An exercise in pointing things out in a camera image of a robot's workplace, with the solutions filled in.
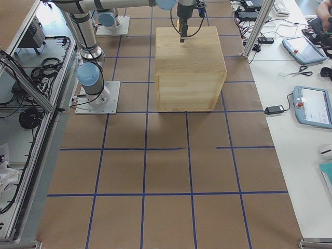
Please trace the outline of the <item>silver robot arm at drawer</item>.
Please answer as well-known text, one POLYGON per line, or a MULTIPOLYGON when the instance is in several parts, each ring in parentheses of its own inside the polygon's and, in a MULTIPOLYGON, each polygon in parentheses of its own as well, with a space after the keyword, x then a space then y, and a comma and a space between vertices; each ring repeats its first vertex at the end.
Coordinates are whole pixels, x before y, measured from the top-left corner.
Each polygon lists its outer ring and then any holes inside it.
POLYGON ((115 29, 121 25, 117 8, 94 10, 92 12, 92 18, 97 24, 104 26, 107 29, 115 29))

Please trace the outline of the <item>black gripper over cabinet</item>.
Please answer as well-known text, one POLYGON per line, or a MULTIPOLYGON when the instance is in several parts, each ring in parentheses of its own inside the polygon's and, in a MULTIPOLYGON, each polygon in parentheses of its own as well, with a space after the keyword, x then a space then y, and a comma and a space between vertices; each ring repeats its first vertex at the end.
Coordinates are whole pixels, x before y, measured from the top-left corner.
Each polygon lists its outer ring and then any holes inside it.
POLYGON ((178 0, 177 16, 179 19, 180 42, 183 43, 187 37, 188 23, 187 20, 192 17, 195 7, 195 0, 178 0))

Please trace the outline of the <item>silver robot arm on cabinet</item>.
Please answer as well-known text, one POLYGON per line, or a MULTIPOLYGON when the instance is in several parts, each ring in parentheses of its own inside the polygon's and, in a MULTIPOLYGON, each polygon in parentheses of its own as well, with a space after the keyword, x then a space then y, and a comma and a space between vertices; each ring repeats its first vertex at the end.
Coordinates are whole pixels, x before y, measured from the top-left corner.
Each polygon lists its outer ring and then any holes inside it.
POLYGON ((92 27, 90 11, 100 13, 99 21, 103 26, 113 26, 117 20, 116 10, 127 7, 155 7, 171 10, 177 5, 180 23, 180 42, 187 37, 188 19, 197 9, 198 1, 54 1, 55 5, 70 17, 70 30, 76 34, 75 41, 80 45, 83 64, 77 69, 77 78, 86 93, 86 104, 93 107, 104 105, 110 97, 103 79, 105 54, 97 44, 92 27))

